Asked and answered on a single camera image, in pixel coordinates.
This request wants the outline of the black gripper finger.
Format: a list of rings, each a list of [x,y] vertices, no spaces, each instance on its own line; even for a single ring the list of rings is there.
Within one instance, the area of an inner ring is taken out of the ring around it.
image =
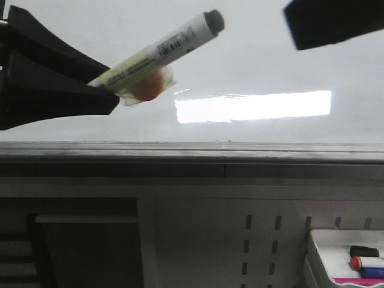
[[[7,24],[1,26],[1,52],[18,52],[35,63],[70,79],[89,83],[107,71],[50,32],[28,10],[10,6]]]
[[[297,50],[383,29],[383,1],[291,1],[283,13]]]
[[[11,52],[1,76],[1,130],[55,118],[109,115],[119,98]]]

